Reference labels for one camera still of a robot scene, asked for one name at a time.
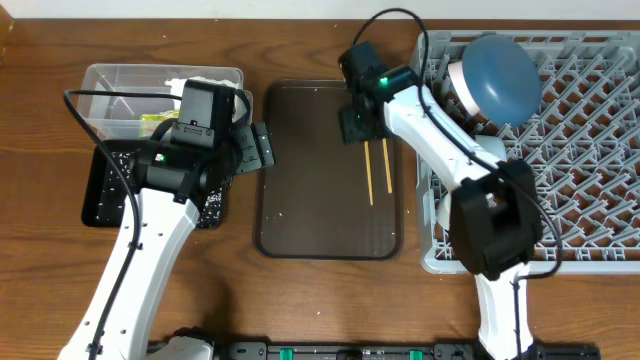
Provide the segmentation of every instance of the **wooden chopstick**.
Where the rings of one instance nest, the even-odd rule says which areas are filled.
[[[382,148],[384,149],[384,169],[387,172],[387,192],[391,194],[393,188],[391,187],[391,170],[389,169],[389,153],[387,151],[387,139],[382,139]]]
[[[373,187],[371,186],[371,160],[369,159],[369,142],[364,142],[364,157],[367,161],[367,183],[369,184],[369,203],[373,206]]]

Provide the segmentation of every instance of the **gray dish rack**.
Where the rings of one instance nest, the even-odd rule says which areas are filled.
[[[473,39],[501,34],[535,61],[543,83],[539,111],[519,128],[471,118],[459,103],[447,65]],[[411,66],[424,56],[418,37]],[[493,135],[509,159],[534,169],[538,199],[562,231],[561,273],[640,273],[640,32],[432,31],[425,81],[444,110],[465,129]],[[465,273],[436,225],[446,189],[418,156],[418,233],[422,266]],[[557,248],[549,229],[536,245],[532,272],[548,270]]]

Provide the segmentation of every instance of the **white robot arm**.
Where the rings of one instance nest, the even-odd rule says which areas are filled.
[[[99,359],[144,359],[147,356],[149,332],[158,303],[176,257],[200,216],[191,200],[185,204],[174,202],[174,195],[169,192],[143,188],[136,197],[142,215],[141,248],[131,260],[105,323]],[[102,310],[127,256],[132,233],[133,213],[127,200],[120,233],[107,267],[87,313],[60,353],[59,360],[87,359],[88,345],[93,341]],[[184,342],[188,342],[188,346],[182,346]],[[153,358],[209,360],[212,355],[213,348],[202,340],[175,338],[172,346],[154,353]]]
[[[437,104],[431,91],[423,86],[424,100],[431,107],[432,114],[447,128],[458,141],[487,163],[496,164],[501,159],[483,149],[467,135]],[[411,86],[384,103],[384,120],[387,127],[405,140],[422,157],[446,186],[449,193],[460,186],[463,179],[479,179],[488,174],[483,167],[469,161],[433,122],[424,114],[418,99],[418,87]],[[438,220],[447,229],[449,224],[449,203],[438,208]],[[529,266],[519,263],[500,274],[494,281],[483,274],[475,275],[480,303],[481,325],[478,333],[480,342],[494,359],[513,359],[517,356],[515,342],[515,311],[512,281],[516,275],[527,275]],[[521,352],[526,352],[533,344],[533,337],[527,326],[526,281],[520,282],[520,338]]]

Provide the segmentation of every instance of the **black cable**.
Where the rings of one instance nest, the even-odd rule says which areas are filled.
[[[425,77],[425,72],[426,72],[426,69],[427,69],[427,58],[428,58],[428,55],[429,55],[429,35],[427,33],[427,28],[425,27],[425,25],[422,22],[422,20],[418,17],[418,15],[416,15],[415,13],[413,13],[413,12],[411,12],[409,10],[402,9],[402,8],[390,8],[390,9],[382,10],[379,13],[375,14],[366,23],[364,23],[364,25],[362,26],[360,31],[358,31],[358,33],[356,34],[356,37],[353,39],[353,42],[352,42],[351,46],[355,46],[357,44],[358,39],[360,38],[360,36],[364,32],[364,30],[369,25],[371,25],[378,17],[380,17],[381,15],[390,13],[390,12],[401,12],[401,13],[409,15],[410,17],[413,18],[413,20],[415,20],[415,22],[420,27],[420,31],[422,32],[422,36],[423,36],[423,39],[424,39],[424,54],[422,56],[422,63],[421,63],[421,66],[420,66],[420,80],[419,80],[419,84],[418,84],[418,99],[420,100],[420,105],[422,106],[422,110],[424,111],[424,113],[429,117],[429,119],[438,128],[438,130],[440,130],[440,132],[443,133],[444,136],[449,141],[451,141],[465,156],[467,156],[469,158],[469,160],[471,160],[471,161],[475,162],[476,164],[482,166],[483,168],[485,168],[490,173],[495,174],[496,176],[498,176],[505,183],[507,183],[507,185],[513,187],[514,189],[516,189],[516,191],[518,191],[521,195],[523,195],[523,197],[528,202],[533,204],[533,206],[538,210],[538,212],[540,213],[540,215],[542,216],[544,221],[549,226],[549,229],[551,230],[551,232],[553,233],[553,236],[556,239],[556,246],[558,248],[558,253],[557,253],[557,256],[556,256],[556,263],[553,266],[553,268],[551,268],[551,270],[549,270],[547,272],[544,272],[544,273],[539,273],[539,274],[529,274],[529,275],[524,275],[524,276],[517,275],[513,279],[512,285],[513,285],[513,289],[514,289],[516,346],[518,348],[517,349],[517,351],[518,351],[518,359],[521,359],[522,358],[522,351],[520,349],[520,345],[521,345],[521,341],[520,341],[520,312],[519,312],[519,300],[518,300],[518,289],[520,288],[520,286],[518,285],[518,282],[520,280],[545,279],[545,278],[553,276],[556,272],[558,272],[558,269],[560,269],[560,265],[562,264],[562,255],[563,255],[562,238],[561,238],[561,235],[560,235],[560,231],[558,230],[556,225],[553,223],[553,219],[551,219],[551,216],[549,214],[547,214],[547,212],[538,203],[538,201],[536,199],[534,199],[532,196],[530,196],[526,192],[526,190],[524,190],[519,184],[517,184],[515,181],[513,181],[509,177],[508,174],[505,174],[504,172],[500,171],[499,169],[497,169],[497,168],[493,167],[492,165],[486,163],[482,159],[478,158],[476,156],[475,152],[473,152],[472,150],[467,149],[467,147],[464,146],[462,143],[460,143],[460,141],[458,141],[458,139],[456,139],[455,136],[453,136],[451,133],[449,133],[449,131],[431,113],[431,108],[429,106],[427,106],[426,102],[424,101],[424,96],[423,96],[423,93],[422,93],[422,89],[423,89],[423,87],[425,85],[424,84],[424,77]]]
[[[166,98],[173,100],[182,100],[182,97],[171,94],[144,94],[144,93],[128,93],[128,92],[115,92],[115,91],[98,91],[98,90],[66,90],[64,92],[64,103],[71,112],[71,115],[76,119],[78,125],[89,135],[91,140],[96,144],[96,147],[100,150],[102,155],[104,155],[105,159],[107,159],[107,163],[111,166],[113,171],[118,175],[118,179],[124,185],[124,188],[127,192],[127,196],[129,196],[129,201],[131,202],[131,210],[133,212],[133,236],[131,242],[129,243],[129,251],[127,252],[127,256],[125,257],[122,267],[120,268],[120,272],[118,273],[118,277],[113,284],[113,288],[111,289],[111,293],[107,298],[107,302],[105,303],[104,309],[102,310],[102,314],[100,315],[100,319],[98,320],[98,324],[96,326],[96,332],[93,335],[93,340],[91,344],[89,344],[89,360],[94,360],[100,350],[100,338],[102,337],[104,326],[107,322],[107,318],[109,317],[109,312],[111,311],[111,307],[118,295],[118,290],[120,290],[120,286],[122,285],[122,281],[124,280],[124,276],[129,269],[129,265],[131,265],[131,260],[133,259],[133,255],[138,249],[138,241],[140,239],[140,210],[138,208],[138,202],[127,182],[127,178],[122,173],[120,168],[116,165],[116,161],[111,155],[111,151],[109,148],[100,140],[100,138],[91,130],[91,127],[84,121],[82,115],[78,113],[78,110],[71,103],[71,95],[98,95],[98,96],[122,96],[122,97],[139,97],[139,98]]]
[[[151,137],[149,138],[149,140],[160,141],[162,139],[162,137],[164,136],[164,134],[166,134],[167,131],[169,131],[169,129],[171,129],[173,124],[175,124],[177,122],[178,122],[178,119],[176,119],[176,118],[171,118],[171,119],[164,120],[163,122],[158,124],[158,127],[155,130],[153,130],[153,134],[151,134]]]

